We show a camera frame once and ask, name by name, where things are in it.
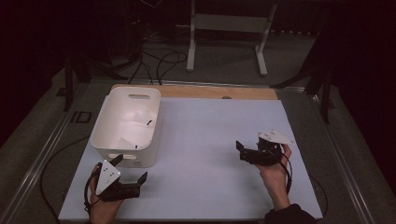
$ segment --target human hand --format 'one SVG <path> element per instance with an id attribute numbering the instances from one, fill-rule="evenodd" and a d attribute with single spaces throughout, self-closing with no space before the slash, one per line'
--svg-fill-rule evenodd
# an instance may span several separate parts
<path id="1" fill-rule="evenodd" d="M 95 172 L 99 166 L 95 166 L 92 172 Z M 123 200 L 118 200 L 115 202 L 103 202 L 95 194 L 95 183 L 98 176 L 94 177 L 90 183 L 91 190 L 91 215 L 90 222 L 93 224 L 109 224 L 116 217 Z"/>
<path id="2" fill-rule="evenodd" d="M 284 154 L 281 162 L 287 166 L 288 158 L 291 155 L 291 150 L 288 145 L 282 144 Z M 272 166 L 262 166 L 255 164 L 260 170 L 260 176 L 264 182 L 264 186 L 267 188 L 268 193 L 273 201 L 274 208 L 276 211 L 290 206 L 289 196 L 286 190 L 286 171 L 283 167 L 277 163 Z"/>

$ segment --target gray floor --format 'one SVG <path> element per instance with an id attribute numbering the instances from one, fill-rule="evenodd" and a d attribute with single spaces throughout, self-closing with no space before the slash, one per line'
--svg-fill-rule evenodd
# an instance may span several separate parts
<path id="1" fill-rule="evenodd" d="M 153 48 L 171 48 L 184 53 L 188 51 L 189 42 L 185 36 L 176 40 L 159 40 L 149 41 L 145 46 L 146 51 L 160 58 L 169 51 Z M 294 76 L 315 41 L 309 36 L 270 35 L 264 50 L 269 75 L 261 77 L 255 61 L 254 41 L 198 40 L 194 71 L 187 72 L 186 63 L 178 64 L 163 77 L 164 84 L 198 82 L 266 87 Z M 144 62 L 149 66 L 150 75 L 155 77 L 159 61 L 144 55 Z M 169 67 L 162 64 L 160 71 L 165 71 L 166 66 Z M 136 67 L 137 64 L 121 74 L 129 77 Z M 55 96 L 64 85 L 63 78 L 63 71 L 54 77 L 52 88 L 0 150 L 0 176 L 6 180 L 0 182 L 0 210 L 7 211 L 8 205 L 15 202 L 13 199 L 21 199 L 21 209 L 17 209 L 15 218 L 12 218 L 14 223 L 54 223 L 37 184 L 32 189 L 19 191 L 20 195 L 15 195 L 15 192 L 25 174 L 35 164 L 39 153 L 51 148 L 49 140 L 55 135 L 59 135 L 60 140 L 54 143 L 53 148 L 59 149 L 91 132 L 93 121 L 89 124 L 67 124 L 61 133 L 57 133 L 56 129 L 54 131 L 58 120 L 70 120 L 63 112 L 64 98 Z M 302 80 L 293 86 L 303 87 L 306 81 Z M 149 82 L 145 69 L 140 69 L 132 83 L 137 82 Z M 92 116 L 96 118 L 95 113 L 99 111 L 103 97 L 115 83 L 119 82 L 95 73 L 90 85 L 76 88 L 77 94 L 79 90 L 85 91 L 81 92 L 81 98 L 71 111 L 95 111 Z M 288 88 L 278 91 L 277 95 L 288 113 L 308 173 L 325 188 L 329 199 L 327 215 L 319 223 L 395 223 L 395 197 L 376 167 L 337 89 L 332 87 L 330 125 L 318 119 L 316 100 L 296 93 L 299 90 Z M 46 194 L 57 213 L 62 207 L 63 192 L 67 191 L 73 178 L 86 142 L 86 139 L 82 140 L 56 157 L 44 175 Z M 37 176 L 29 176 L 26 180 L 34 184 Z M 312 183 L 324 211 L 325 195 L 314 180 Z"/>

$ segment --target dark background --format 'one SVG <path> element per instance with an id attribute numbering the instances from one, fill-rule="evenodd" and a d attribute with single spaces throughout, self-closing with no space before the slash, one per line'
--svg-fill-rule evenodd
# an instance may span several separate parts
<path id="1" fill-rule="evenodd" d="M 260 16 L 268 10 L 268 7 L 241 10 L 239 1 L 198 2 L 203 4 L 197 6 L 197 10 L 207 13 L 221 8 L 224 14 Z M 93 0 L 0 2 L 0 145 L 50 88 L 51 78 L 64 68 L 64 53 L 70 46 L 104 62 L 112 54 L 122 53 L 123 46 L 112 44 L 112 37 L 108 35 L 110 32 L 115 35 L 128 32 L 124 26 L 117 29 L 115 25 L 123 20 L 122 1 L 101 3 L 109 5 L 96 5 L 95 8 L 98 3 Z M 131 9 L 134 15 L 129 19 L 141 18 L 172 36 L 176 24 L 189 24 L 190 7 L 190 2 L 185 0 L 165 0 L 155 12 L 136 5 L 138 9 Z M 113 8 L 112 13 L 104 8 Z M 390 1 L 362 1 L 358 4 L 292 2 L 279 4 L 272 26 L 278 34 L 318 35 L 323 31 L 305 65 L 334 62 L 332 83 L 339 88 L 394 192 L 395 15 L 396 6 Z"/>

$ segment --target white tabletop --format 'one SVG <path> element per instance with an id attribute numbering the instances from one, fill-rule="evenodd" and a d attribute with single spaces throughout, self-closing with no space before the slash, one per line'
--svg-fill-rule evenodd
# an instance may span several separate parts
<path id="1" fill-rule="evenodd" d="M 149 168 L 118 168 L 121 182 L 148 172 L 137 199 L 122 204 L 117 219 L 145 221 L 263 219 L 273 208 L 258 169 L 239 160 L 235 140 L 257 148 L 258 133 L 277 130 L 294 140 L 277 100 L 161 99 L 160 148 Z M 290 146 L 293 182 L 290 200 L 322 218 L 298 146 Z M 86 220 L 83 190 L 93 166 L 103 161 L 89 143 L 59 215 Z"/>

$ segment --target sleeve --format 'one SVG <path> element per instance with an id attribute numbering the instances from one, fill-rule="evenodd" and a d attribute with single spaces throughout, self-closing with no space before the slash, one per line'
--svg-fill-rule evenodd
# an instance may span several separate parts
<path id="1" fill-rule="evenodd" d="M 271 210 L 265 215 L 265 224 L 313 224 L 317 221 L 307 212 L 301 209 L 300 205 L 294 203 L 291 206 L 279 211 Z"/>

